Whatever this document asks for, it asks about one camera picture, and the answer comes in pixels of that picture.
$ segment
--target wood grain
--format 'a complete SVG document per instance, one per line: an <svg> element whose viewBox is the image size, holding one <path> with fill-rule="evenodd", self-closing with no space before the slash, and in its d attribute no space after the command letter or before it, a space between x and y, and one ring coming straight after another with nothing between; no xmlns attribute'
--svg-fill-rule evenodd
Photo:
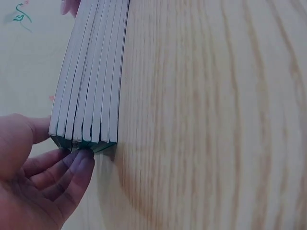
<svg viewBox="0 0 307 230"><path fill-rule="evenodd" d="M307 229L306 7L131 1L106 229Z"/></svg>

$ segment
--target book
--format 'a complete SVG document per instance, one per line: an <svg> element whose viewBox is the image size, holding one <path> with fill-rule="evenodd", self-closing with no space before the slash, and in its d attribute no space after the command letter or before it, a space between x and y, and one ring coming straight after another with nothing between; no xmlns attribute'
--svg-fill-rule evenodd
<svg viewBox="0 0 307 230"><path fill-rule="evenodd" d="M64 56L49 135L59 148L99 152L118 141L129 0L82 0Z"/></svg>

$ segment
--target finger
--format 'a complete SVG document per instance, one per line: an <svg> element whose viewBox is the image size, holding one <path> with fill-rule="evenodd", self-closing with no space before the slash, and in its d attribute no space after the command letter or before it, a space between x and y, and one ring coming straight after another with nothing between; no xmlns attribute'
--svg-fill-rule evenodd
<svg viewBox="0 0 307 230"><path fill-rule="evenodd" d="M74 212L80 203L92 177L94 159L84 158L78 166L65 192L54 201L64 221Z"/></svg>
<svg viewBox="0 0 307 230"><path fill-rule="evenodd" d="M40 174L36 174L30 178L38 190L45 189L55 184L69 169L73 161L75 160L78 152L74 152L57 162L51 168L43 171Z"/></svg>
<svg viewBox="0 0 307 230"><path fill-rule="evenodd" d="M61 15L65 15L71 8L71 0L62 0L61 2Z"/></svg>
<svg viewBox="0 0 307 230"><path fill-rule="evenodd" d="M65 149L55 149L46 152L38 157L28 158L23 165L23 171L25 177L31 177L36 174L42 173L47 170L55 163L62 160L69 154L68 150Z"/></svg>
<svg viewBox="0 0 307 230"><path fill-rule="evenodd" d="M32 145L49 137L49 122L50 117L0 117L0 179L11 179L28 158Z"/></svg>
<svg viewBox="0 0 307 230"><path fill-rule="evenodd" d="M51 201L55 201L67 189L81 161L85 158L92 159L93 157L93 152L89 150L81 150L77 152L77 156L75 157L70 168L64 173L64 175L59 179L59 181L56 184L44 189L44 197Z"/></svg>
<svg viewBox="0 0 307 230"><path fill-rule="evenodd" d="M74 17L77 16L79 6L80 6L80 0L71 0L70 12L71 12L72 16L74 16Z"/></svg>

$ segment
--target wooden table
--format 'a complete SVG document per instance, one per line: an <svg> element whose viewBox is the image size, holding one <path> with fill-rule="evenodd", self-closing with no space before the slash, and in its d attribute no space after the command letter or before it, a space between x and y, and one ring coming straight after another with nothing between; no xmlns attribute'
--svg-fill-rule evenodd
<svg viewBox="0 0 307 230"><path fill-rule="evenodd" d="M59 4L29 1L32 33L0 25L1 113L50 114L73 24ZM96 156L63 229L307 229L306 10L131 0L115 157Z"/></svg>

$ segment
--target hand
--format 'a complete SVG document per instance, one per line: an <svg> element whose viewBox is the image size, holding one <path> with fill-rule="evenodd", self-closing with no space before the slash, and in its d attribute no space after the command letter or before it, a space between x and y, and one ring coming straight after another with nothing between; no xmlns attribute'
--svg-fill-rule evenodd
<svg viewBox="0 0 307 230"><path fill-rule="evenodd" d="M79 5L80 0L62 0L61 14L65 15L68 12L71 12L71 14L76 17Z"/></svg>
<svg viewBox="0 0 307 230"><path fill-rule="evenodd" d="M48 136L50 118L0 117L0 225L3 230L60 230L90 182L94 155L57 149L29 158Z"/></svg>

